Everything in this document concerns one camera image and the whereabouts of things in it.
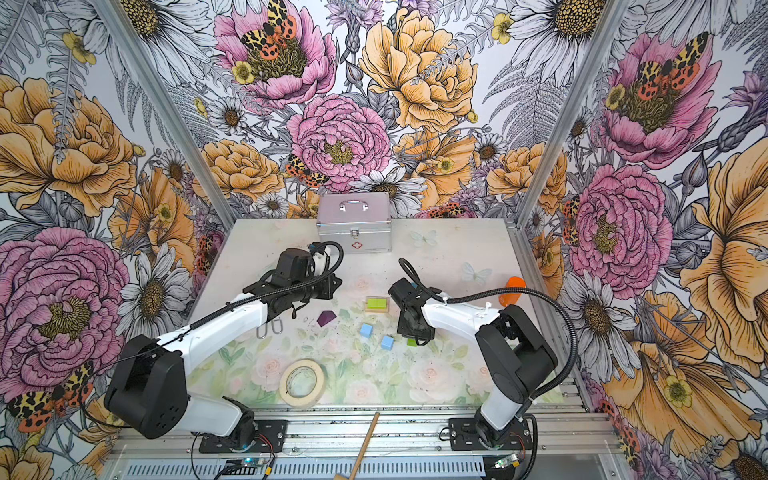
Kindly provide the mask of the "natural wood plank block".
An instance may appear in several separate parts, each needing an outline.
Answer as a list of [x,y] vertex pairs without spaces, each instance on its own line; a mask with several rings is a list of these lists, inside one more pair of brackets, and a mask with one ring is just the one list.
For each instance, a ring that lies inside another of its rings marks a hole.
[[[388,301],[388,309],[387,310],[379,310],[379,309],[370,310],[370,309],[367,309],[366,308],[366,299],[367,298],[376,298],[377,300],[378,299],[386,299]],[[368,312],[368,313],[382,313],[382,314],[385,314],[385,313],[388,313],[389,309],[390,309],[390,298],[389,297],[381,297],[381,296],[379,296],[379,297],[377,297],[377,296],[368,296],[368,297],[365,298],[364,306],[365,306],[365,311]]]

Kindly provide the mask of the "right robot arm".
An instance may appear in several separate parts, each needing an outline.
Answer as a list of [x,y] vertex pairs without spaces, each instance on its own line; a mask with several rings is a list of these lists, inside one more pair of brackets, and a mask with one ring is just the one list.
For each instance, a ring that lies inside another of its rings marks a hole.
[[501,447],[533,400],[570,373],[572,364],[558,368],[554,349],[521,307],[510,304],[499,309],[473,303],[489,297],[489,292],[452,298],[401,278],[388,294],[399,309],[401,336],[421,346],[433,341],[438,330],[445,330],[479,347],[493,388],[475,414],[475,430],[488,449]]

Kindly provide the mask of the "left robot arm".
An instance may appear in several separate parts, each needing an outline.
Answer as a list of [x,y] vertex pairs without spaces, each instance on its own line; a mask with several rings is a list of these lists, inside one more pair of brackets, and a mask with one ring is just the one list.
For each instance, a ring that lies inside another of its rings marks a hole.
[[237,337],[312,300],[332,299],[342,284],[336,272],[343,259],[343,247],[334,241],[288,248],[273,269],[224,306],[158,337],[130,339],[115,364],[105,407],[147,439],[188,430],[246,450],[257,437],[253,411],[228,397],[190,393],[188,376]]

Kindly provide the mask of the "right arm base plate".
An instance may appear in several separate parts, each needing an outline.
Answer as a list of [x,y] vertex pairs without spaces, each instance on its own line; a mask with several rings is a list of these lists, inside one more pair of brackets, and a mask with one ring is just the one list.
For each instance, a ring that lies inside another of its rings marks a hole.
[[476,418],[449,418],[447,434],[452,451],[515,450],[522,452],[533,447],[532,429],[521,419],[513,419],[502,433],[491,427],[481,433]]

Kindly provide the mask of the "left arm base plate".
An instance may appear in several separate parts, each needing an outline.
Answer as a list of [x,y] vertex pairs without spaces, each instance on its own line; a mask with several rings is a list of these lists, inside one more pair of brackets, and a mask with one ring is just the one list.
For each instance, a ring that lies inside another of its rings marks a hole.
[[245,437],[239,433],[227,437],[202,435],[198,451],[203,454],[281,453],[287,427],[286,420],[254,420],[252,431],[247,430]]

